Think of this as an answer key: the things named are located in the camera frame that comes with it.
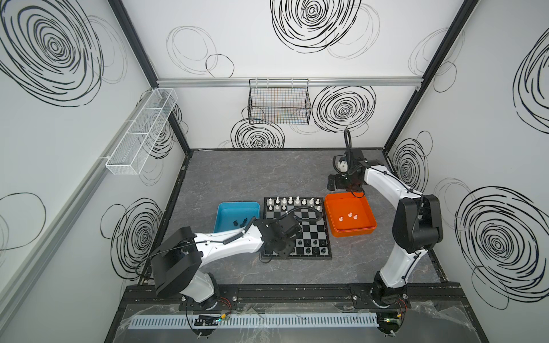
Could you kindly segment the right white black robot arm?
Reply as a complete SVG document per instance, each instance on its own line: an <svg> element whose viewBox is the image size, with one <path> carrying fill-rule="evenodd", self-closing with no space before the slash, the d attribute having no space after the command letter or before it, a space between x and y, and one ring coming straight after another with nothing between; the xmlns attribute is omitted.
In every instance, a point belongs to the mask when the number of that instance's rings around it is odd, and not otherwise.
<svg viewBox="0 0 549 343"><path fill-rule="evenodd" d="M393 221L395 244L370 291L380 308L394 304L406 293L407 282L417 263L443 240L439 199L407 186L377 160L367 160L359 149L347 148L333 157L335 174L328 177L327 188L347 190L354 195L363 185L374 187L396 210Z"/></svg>

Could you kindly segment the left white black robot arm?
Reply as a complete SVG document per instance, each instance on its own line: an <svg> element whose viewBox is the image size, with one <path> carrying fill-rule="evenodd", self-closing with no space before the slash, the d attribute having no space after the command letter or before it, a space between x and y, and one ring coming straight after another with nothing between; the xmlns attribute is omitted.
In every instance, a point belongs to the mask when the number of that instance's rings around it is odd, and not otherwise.
<svg viewBox="0 0 549 343"><path fill-rule="evenodd" d="M214 276L202 272L201 267L261 250L287 258L302 230L293 214L264 220L253 217L241 229L213 234L195 234L190 227L183 227L150 254L156 295L159 298L180 295L209 310L220 300L220 290Z"/></svg>

